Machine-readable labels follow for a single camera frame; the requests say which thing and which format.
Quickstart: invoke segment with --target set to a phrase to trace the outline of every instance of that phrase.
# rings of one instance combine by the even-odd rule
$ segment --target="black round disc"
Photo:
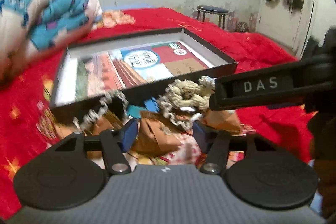
[[[14,189],[24,205],[42,210],[72,208],[91,200],[105,184],[103,170],[75,153],[40,155],[14,177]]]
[[[233,193],[254,206],[288,210],[308,204],[318,177],[314,170],[283,152],[259,152],[226,171]]]

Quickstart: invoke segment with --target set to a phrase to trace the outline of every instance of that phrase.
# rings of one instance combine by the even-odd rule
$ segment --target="red bed sheet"
[[[149,29],[184,27],[204,38],[236,61],[237,73],[295,61],[273,41],[256,33],[229,33],[211,23],[202,23],[166,8],[128,10],[135,24],[98,29],[81,42]],[[55,77],[63,51],[31,65],[0,91],[0,217],[8,218],[20,208],[12,180],[15,172],[46,149],[37,130],[38,105],[47,105],[44,86]],[[303,161],[310,159],[312,138],[306,125],[311,115],[300,107],[268,110],[251,107],[238,110],[242,123],[283,146]]]

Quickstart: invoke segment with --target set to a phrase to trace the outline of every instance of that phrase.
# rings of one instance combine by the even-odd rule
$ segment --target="white door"
[[[305,42],[313,3],[314,0],[303,0],[302,10],[292,12],[284,0],[261,0],[256,31],[295,51],[299,42]]]

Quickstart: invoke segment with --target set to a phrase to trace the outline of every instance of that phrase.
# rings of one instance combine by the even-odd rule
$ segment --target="round sticker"
[[[181,46],[179,44],[176,44],[176,43],[170,43],[170,44],[168,44],[168,47],[172,48],[173,50],[176,49],[176,48],[181,48]]]
[[[177,55],[186,55],[187,51],[182,48],[177,48],[176,50],[174,50],[174,53]]]
[[[124,61],[133,68],[148,68],[159,62],[159,57],[155,52],[148,50],[138,50],[129,52]]]

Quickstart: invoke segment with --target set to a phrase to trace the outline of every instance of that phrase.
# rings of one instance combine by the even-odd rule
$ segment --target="black box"
[[[236,70],[237,62],[234,59],[184,28],[129,33],[85,44],[74,44],[67,48],[58,67],[49,104],[52,114],[58,122],[70,124],[74,117],[81,119],[82,113],[87,113],[92,107],[99,104],[99,99],[103,96],[97,95],[80,101],[75,99],[73,93],[76,92],[74,88],[76,89],[77,80],[73,78],[77,79],[77,67],[75,68],[74,65],[75,63],[78,64],[78,59],[83,59],[87,56],[92,57],[93,54],[118,50],[123,47],[159,44],[159,42],[174,44],[174,41],[182,43],[182,45],[187,47],[191,52],[193,51],[193,54],[195,54],[195,52],[201,53],[202,58],[210,60],[213,67],[123,89],[123,93],[129,104],[144,106],[143,102],[145,100],[163,95],[165,88],[168,84],[172,83],[174,79],[187,79],[197,83],[201,76],[210,76],[213,78],[221,77],[231,75]]]

